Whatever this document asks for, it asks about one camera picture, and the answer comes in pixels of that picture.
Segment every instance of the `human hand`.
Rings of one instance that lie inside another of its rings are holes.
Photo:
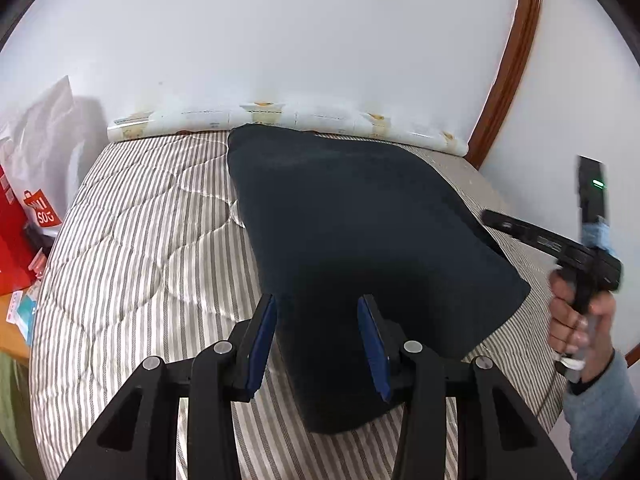
[[[589,312],[598,316],[598,322],[589,341],[587,319],[571,308],[574,290],[554,270],[549,275],[549,287],[554,298],[549,303],[551,321],[547,342],[556,352],[573,354],[578,348],[586,348],[585,366],[582,369],[582,382],[596,378],[607,367],[613,354],[611,343],[611,325],[616,312],[616,300],[610,292],[599,292],[589,304]]]

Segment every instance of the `blue gripper pad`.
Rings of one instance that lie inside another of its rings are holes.
[[[246,389],[253,395],[262,384],[264,369],[267,365],[269,350],[271,349],[271,341],[273,333],[276,330],[276,322],[278,320],[278,309],[276,308],[276,300],[272,296],[267,310],[262,317],[260,328],[255,337],[254,347],[251,348],[249,354],[249,377],[247,379]]]
[[[371,317],[371,312],[364,298],[358,300],[358,326],[364,351],[367,354],[373,385],[382,399],[389,402],[391,398],[389,360],[386,357],[376,323]]]

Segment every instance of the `fingers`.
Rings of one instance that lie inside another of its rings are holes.
[[[596,333],[609,336],[616,313],[616,300],[610,292],[600,292],[589,305],[589,312],[598,317]]]
[[[551,346],[552,350],[555,350],[559,354],[575,354],[578,351],[578,347],[573,344],[567,344],[567,342],[558,339],[555,336],[549,334],[546,338],[546,342]]]
[[[611,316],[616,313],[616,300],[610,292],[599,292],[589,305],[589,311],[595,316]]]
[[[572,354],[576,352],[578,348],[588,346],[589,338],[585,332],[582,332],[581,330],[574,330],[573,328],[552,319],[549,323],[549,345],[554,348],[552,342],[556,345],[560,343],[562,343],[562,345],[566,345],[565,350],[559,351],[565,351]]]
[[[555,320],[565,325],[569,330],[574,328],[582,332],[587,330],[587,320],[584,316],[578,314],[560,298],[553,298],[551,300],[549,303],[549,311]]]
[[[558,270],[554,270],[549,275],[549,287],[551,288],[551,293],[556,298],[565,300],[567,303],[574,302],[574,288],[562,279]]]

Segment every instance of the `metal screw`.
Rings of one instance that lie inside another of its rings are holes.
[[[494,362],[491,361],[487,356],[481,355],[476,358],[476,366],[478,368],[482,368],[482,370],[488,370],[494,366]]]
[[[144,361],[142,361],[142,367],[145,370],[154,370],[160,366],[160,358],[155,355],[151,357],[147,357]]]
[[[231,352],[231,349],[234,346],[229,341],[218,341],[215,345],[213,345],[213,351],[216,354],[227,354]]]
[[[419,354],[422,352],[422,343],[413,340],[405,341],[404,349],[409,352],[409,354]]]

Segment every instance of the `uniqlo logo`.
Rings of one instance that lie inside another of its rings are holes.
[[[40,227],[54,227],[62,223],[41,189],[35,193],[25,191],[24,205],[35,211],[36,221]]]

